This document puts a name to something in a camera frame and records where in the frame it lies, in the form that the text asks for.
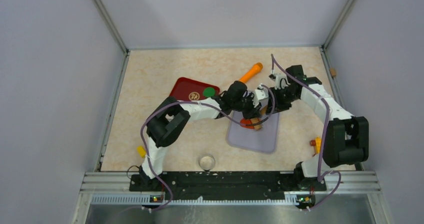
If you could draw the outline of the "wooden double-ended dough roller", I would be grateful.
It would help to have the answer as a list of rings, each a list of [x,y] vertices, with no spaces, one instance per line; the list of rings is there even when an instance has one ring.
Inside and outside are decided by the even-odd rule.
[[[261,118],[266,114],[266,111],[267,111],[267,106],[263,107],[260,110],[260,117],[250,119],[250,122],[253,125],[253,129],[255,131],[262,129],[262,124],[260,124],[260,121],[262,120]]]

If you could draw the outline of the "orange-red dough lump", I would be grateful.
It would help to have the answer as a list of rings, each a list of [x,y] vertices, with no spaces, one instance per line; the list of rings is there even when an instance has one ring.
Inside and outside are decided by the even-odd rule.
[[[250,119],[242,118],[240,120],[240,126],[247,129],[254,129],[254,127],[252,126],[252,121]]]

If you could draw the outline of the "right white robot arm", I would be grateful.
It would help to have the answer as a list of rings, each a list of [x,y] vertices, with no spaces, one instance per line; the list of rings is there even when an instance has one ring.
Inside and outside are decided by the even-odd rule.
[[[271,71],[275,82],[271,88],[275,103],[269,109],[288,110],[292,102],[302,100],[323,122],[323,133],[318,153],[294,168],[293,183],[300,190],[308,189],[314,180],[321,179],[340,165],[364,162],[369,157],[369,122],[345,110],[329,94],[317,77],[307,77],[301,65],[287,68],[283,73]]]

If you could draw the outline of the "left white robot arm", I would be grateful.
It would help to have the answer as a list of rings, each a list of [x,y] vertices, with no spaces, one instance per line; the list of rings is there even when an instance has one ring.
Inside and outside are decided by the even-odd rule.
[[[158,188],[168,147],[176,142],[187,123],[228,117],[233,111],[242,113],[245,118],[260,117],[262,103],[268,98],[265,88],[249,91],[240,81],[233,82],[221,94],[203,100],[180,101],[173,96],[167,97],[140,129],[146,151],[139,167],[142,185],[151,191]]]

